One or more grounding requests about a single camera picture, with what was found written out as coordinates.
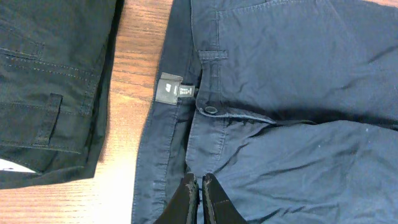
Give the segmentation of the navy blue shorts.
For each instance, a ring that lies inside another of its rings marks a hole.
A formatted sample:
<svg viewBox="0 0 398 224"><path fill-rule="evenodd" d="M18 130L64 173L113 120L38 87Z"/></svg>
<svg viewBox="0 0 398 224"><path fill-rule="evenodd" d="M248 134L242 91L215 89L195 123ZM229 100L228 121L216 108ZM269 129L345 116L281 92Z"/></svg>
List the navy blue shorts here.
<svg viewBox="0 0 398 224"><path fill-rule="evenodd" d="M397 8L174 1L133 223L213 174L247 223L397 222Z"/></svg>

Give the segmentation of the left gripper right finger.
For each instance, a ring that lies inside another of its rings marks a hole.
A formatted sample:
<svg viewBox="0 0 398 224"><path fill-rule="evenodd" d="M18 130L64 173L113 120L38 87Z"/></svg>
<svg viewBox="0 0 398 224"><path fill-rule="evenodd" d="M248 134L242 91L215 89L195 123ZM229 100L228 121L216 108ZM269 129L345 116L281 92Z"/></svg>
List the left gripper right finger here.
<svg viewBox="0 0 398 224"><path fill-rule="evenodd" d="M213 174L203 177L202 202L205 224L247 224Z"/></svg>

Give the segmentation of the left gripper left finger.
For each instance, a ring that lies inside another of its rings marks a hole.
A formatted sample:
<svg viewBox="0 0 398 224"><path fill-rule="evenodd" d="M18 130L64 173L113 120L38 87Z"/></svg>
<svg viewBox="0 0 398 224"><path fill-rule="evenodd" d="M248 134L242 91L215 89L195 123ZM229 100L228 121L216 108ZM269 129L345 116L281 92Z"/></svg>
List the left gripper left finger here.
<svg viewBox="0 0 398 224"><path fill-rule="evenodd" d="M198 183L195 175L188 173L154 224L196 224L199 203Z"/></svg>

